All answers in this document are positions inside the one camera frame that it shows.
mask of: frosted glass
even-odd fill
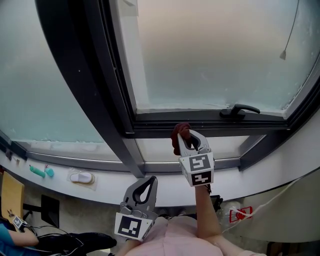
[[[239,146],[248,136],[208,137],[209,146],[215,159],[239,157]],[[146,162],[175,162],[179,156],[174,155],[170,138],[138,138],[144,161]]]
[[[106,143],[31,141],[19,144],[27,151],[34,153],[69,158],[120,161]]]
[[[20,142],[104,143],[56,65],[35,1],[0,1],[0,32],[0,130]]]
[[[282,113],[320,50],[320,2],[117,0],[138,112],[221,109]]]

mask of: teal cylinder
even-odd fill
[[[52,168],[45,168],[45,169],[44,169],[44,172],[45,172],[46,174],[48,174],[50,177],[52,177],[53,175],[55,175],[55,172],[54,172],[54,170],[53,170]]]
[[[46,173],[42,170],[39,170],[38,168],[30,165],[30,171],[33,172],[36,175],[41,176],[42,178],[46,177]]]

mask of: white object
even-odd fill
[[[191,187],[214,182],[215,160],[212,152],[180,157],[179,162]]]
[[[117,212],[115,215],[114,234],[143,241],[154,221],[147,218],[139,218]]]
[[[94,181],[92,181],[91,183],[72,182],[71,179],[70,179],[71,175],[79,174],[79,173],[92,174],[92,176],[94,176]],[[66,176],[66,180],[67,180],[67,182],[71,182],[74,185],[81,186],[81,187],[96,191],[97,187],[98,187],[99,176],[100,176],[100,174],[98,174],[96,172],[91,172],[91,171],[88,171],[88,170],[80,170],[80,169],[77,169],[77,168],[69,168],[68,174]]]
[[[80,172],[72,174],[70,181],[88,184],[95,182],[95,177],[89,172]]]

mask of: floor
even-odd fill
[[[25,185],[24,202],[26,204],[40,206],[41,194],[55,198],[60,201],[59,221],[60,228],[68,233],[83,233],[83,232],[101,232],[114,237],[114,223],[116,212],[119,211],[118,205],[106,204],[96,201],[85,200],[65,194],[55,192],[53,190],[44,188],[34,184],[28,180],[15,176]],[[169,209],[171,213],[176,212],[178,209]],[[192,207],[188,207],[188,212],[194,211]],[[41,220],[41,214],[34,212],[27,219],[27,222],[33,226],[47,225],[46,222]],[[51,227],[44,227],[38,229],[39,235],[48,233],[58,233],[57,229]],[[232,235],[232,233],[225,234],[231,242],[239,247],[250,250],[256,253],[266,253],[268,241],[260,241],[241,236]],[[116,253],[122,245],[122,240],[115,237],[118,245],[111,249],[112,253]],[[106,256],[108,252],[95,251],[90,256]]]

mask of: hanging cord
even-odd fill
[[[290,37],[291,37],[291,34],[292,34],[292,30],[294,30],[294,25],[295,25],[295,22],[296,22],[296,17],[297,17],[297,13],[298,13],[298,7],[299,7],[299,1],[298,0],[298,3],[296,4],[296,10],[295,10],[295,15],[294,15],[294,20],[293,20],[293,24],[292,24],[292,28],[291,28],[291,31],[290,31],[290,35],[289,35],[289,38],[288,38],[288,41],[286,42],[286,46],[284,48],[284,51],[280,54],[280,58],[285,60],[286,59],[286,56],[287,56],[287,46],[289,44],[289,40],[290,40]]]
[[[279,194],[277,194],[276,196],[274,196],[273,198],[271,198],[268,202],[264,203],[264,204],[261,204],[257,209],[255,209],[252,213],[248,214],[248,213],[244,213],[244,212],[241,212],[239,210],[237,210],[236,208],[234,208],[234,206],[232,208],[230,208],[230,210],[232,211],[235,211],[236,213],[239,213],[239,214],[242,214],[245,216],[244,219],[240,219],[238,221],[237,224],[234,224],[233,226],[225,229],[222,233],[234,228],[235,226],[237,226],[241,221],[244,221],[245,219],[249,218],[249,217],[252,217],[254,214],[256,214],[261,208],[265,207],[266,205],[270,204],[274,199],[276,199],[277,197],[281,196],[284,192],[287,191],[288,188],[290,188],[293,184],[295,184],[297,181],[299,181],[302,177],[300,178],[297,178],[296,180],[292,181],[284,190],[282,190]]]

